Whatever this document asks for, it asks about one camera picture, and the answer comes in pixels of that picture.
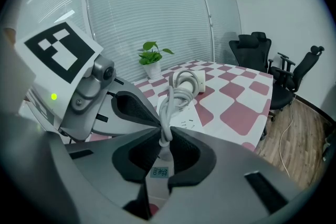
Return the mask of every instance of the white power cord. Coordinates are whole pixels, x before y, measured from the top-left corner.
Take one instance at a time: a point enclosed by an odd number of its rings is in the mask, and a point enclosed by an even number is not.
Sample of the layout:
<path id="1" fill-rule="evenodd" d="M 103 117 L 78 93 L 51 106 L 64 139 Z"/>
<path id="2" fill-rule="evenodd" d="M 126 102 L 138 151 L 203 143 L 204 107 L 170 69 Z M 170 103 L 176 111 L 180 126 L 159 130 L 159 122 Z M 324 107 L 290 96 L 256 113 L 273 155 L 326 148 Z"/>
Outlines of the white power cord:
<path id="1" fill-rule="evenodd" d="M 180 77 L 182 73 L 190 73 L 191 76 Z M 169 123 L 175 106 L 179 108 L 187 106 L 198 95 L 200 92 L 199 88 L 199 80 L 196 74 L 189 70 L 183 70 L 178 73 L 176 77 L 176 88 L 169 86 L 169 95 L 162 101 L 159 110 L 162 127 L 161 138 L 159 140 L 161 147 L 169 146 L 170 141 L 173 139 Z"/>
<path id="2" fill-rule="evenodd" d="M 286 172 L 287 172 L 288 177 L 290 177 L 290 176 L 289 176 L 288 170 L 287 170 L 287 168 L 286 168 L 286 166 L 285 166 L 285 164 L 284 164 L 284 160 L 282 159 L 282 155 L 281 155 L 281 139 L 282 139 L 282 136 L 284 135 L 284 133 L 290 128 L 290 126 L 291 126 L 292 123 L 293 123 L 293 119 L 294 119 L 293 106 L 294 106 L 294 100 L 295 100 L 295 98 L 296 98 L 296 94 L 295 94 L 294 99 L 292 100 L 292 120 L 291 120 L 290 124 L 288 125 L 288 127 L 287 127 L 287 128 L 284 130 L 284 132 L 282 133 L 282 135 L 281 135 L 281 137 L 280 137 L 280 142 L 279 142 L 279 155 L 280 155 L 280 159 L 281 159 L 282 165 L 284 166 L 284 168 L 285 168 L 285 170 L 286 170 Z"/>

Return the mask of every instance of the chair backrest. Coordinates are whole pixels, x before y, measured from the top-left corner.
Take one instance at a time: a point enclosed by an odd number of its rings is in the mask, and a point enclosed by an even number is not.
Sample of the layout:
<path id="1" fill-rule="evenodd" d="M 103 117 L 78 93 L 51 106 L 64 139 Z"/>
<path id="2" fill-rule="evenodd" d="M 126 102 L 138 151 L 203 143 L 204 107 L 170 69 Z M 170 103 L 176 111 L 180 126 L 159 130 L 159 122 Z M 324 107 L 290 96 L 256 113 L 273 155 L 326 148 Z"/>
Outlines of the chair backrest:
<path id="1" fill-rule="evenodd" d="M 264 32 L 252 32 L 251 36 L 255 36 L 259 40 L 260 50 L 264 55 L 265 66 L 268 68 L 268 53 L 269 49 L 271 48 L 272 41 L 266 37 Z"/>
<path id="2" fill-rule="evenodd" d="M 310 48 L 310 52 L 306 54 L 304 59 L 299 63 L 299 65 L 294 69 L 293 71 L 293 82 L 295 85 L 295 89 L 293 89 L 293 92 L 296 92 L 299 90 L 301 81 L 303 77 L 308 73 L 310 69 L 317 63 L 317 61 L 320 58 L 320 55 L 324 51 L 324 48 L 322 46 L 312 46 Z"/>
<path id="3" fill-rule="evenodd" d="M 259 40 L 251 35 L 239 35 L 239 41 L 231 40 L 230 48 L 241 67 L 267 72 L 265 56 L 259 46 Z"/>

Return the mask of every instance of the white flower pot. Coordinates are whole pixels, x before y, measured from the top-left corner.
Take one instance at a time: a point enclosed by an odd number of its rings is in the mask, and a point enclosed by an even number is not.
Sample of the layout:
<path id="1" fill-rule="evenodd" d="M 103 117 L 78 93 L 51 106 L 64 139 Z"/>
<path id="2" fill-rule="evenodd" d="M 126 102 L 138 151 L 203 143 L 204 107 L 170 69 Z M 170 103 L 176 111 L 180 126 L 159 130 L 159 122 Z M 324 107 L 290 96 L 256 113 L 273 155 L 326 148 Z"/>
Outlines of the white flower pot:
<path id="1" fill-rule="evenodd" d="M 150 79 L 157 79 L 161 76 L 161 65 L 160 65 L 160 61 L 151 63 L 150 65 L 145 65 L 143 66 L 143 68 L 145 69 L 148 77 Z"/>

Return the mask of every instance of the sticker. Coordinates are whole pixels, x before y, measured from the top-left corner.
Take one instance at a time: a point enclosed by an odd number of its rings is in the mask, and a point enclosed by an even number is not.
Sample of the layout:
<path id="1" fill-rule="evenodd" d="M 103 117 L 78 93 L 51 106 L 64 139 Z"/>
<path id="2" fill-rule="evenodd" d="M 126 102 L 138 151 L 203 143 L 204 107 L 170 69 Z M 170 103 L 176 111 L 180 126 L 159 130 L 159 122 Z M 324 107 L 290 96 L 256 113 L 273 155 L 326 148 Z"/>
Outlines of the sticker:
<path id="1" fill-rule="evenodd" d="M 169 178 L 168 167 L 152 167 L 151 178 Z"/>
<path id="2" fill-rule="evenodd" d="M 94 50 L 67 23 L 38 33 L 25 45 L 52 72 L 70 84 L 94 54 Z"/>

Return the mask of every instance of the potted plant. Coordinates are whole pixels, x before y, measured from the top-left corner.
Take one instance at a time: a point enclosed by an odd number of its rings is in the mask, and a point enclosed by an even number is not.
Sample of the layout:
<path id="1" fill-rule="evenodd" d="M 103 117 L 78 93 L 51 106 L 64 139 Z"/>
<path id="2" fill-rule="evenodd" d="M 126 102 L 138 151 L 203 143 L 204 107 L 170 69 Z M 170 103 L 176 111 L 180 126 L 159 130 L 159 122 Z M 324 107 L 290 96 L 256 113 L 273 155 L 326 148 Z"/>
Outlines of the potted plant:
<path id="1" fill-rule="evenodd" d="M 167 52 L 168 54 L 174 54 L 169 49 L 163 49 L 162 51 Z M 159 61 L 161 60 L 162 55 L 160 54 L 156 41 L 146 42 L 142 46 L 142 53 L 140 53 L 139 56 L 141 58 L 139 63 L 143 65 L 143 68 L 150 79 L 157 79 L 161 76 L 161 66 Z"/>

